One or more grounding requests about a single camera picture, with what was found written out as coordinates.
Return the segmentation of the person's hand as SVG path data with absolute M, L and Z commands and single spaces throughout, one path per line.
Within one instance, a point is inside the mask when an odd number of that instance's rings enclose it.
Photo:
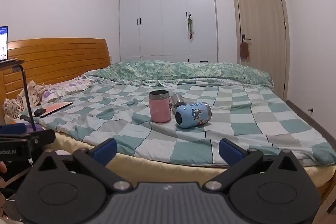
M 6 173 L 7 172 L 7 168 L 6 165 L 3 161 L 0 162 L 0 173 Z M 5 181 L 2 177 L 0 177 L 0 188 L 4 188 L 5 187 Z M 3 216 L 3 206 L 5 204 L 6 200 L 5 197 L 2 193 L 0 193 L 0 217 Z

